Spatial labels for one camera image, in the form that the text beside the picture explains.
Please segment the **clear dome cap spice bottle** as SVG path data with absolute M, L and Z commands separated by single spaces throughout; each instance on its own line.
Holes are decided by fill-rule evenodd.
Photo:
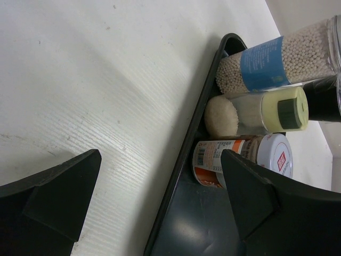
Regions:
M 340 74 L 303 86 L 310 121 L 340 123 Z

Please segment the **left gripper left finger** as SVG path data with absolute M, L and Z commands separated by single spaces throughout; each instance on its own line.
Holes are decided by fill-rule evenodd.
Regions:
M 1 255 L 70 255 L 101 166 L 97 149 L 1 186 Z

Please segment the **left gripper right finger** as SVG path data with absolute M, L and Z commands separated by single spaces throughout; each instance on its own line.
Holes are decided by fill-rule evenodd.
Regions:
M 224 150 L 223 175 L 248 255 L 340 255 L 340 194 Z

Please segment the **blue label silver cap bottle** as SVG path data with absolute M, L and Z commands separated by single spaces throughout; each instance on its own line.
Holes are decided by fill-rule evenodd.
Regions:
M 324 19 L 220 61 L 222 93 L 264 91 L 340 73 L 340 16 Z

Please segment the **yellow cap sauce bottle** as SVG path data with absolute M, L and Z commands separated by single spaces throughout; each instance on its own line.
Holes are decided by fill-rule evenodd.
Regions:
M 301 131 L 308 125 L 307 97 L 299 86 L 225 93 L 207 102 L 204 121 L 213 138 Z

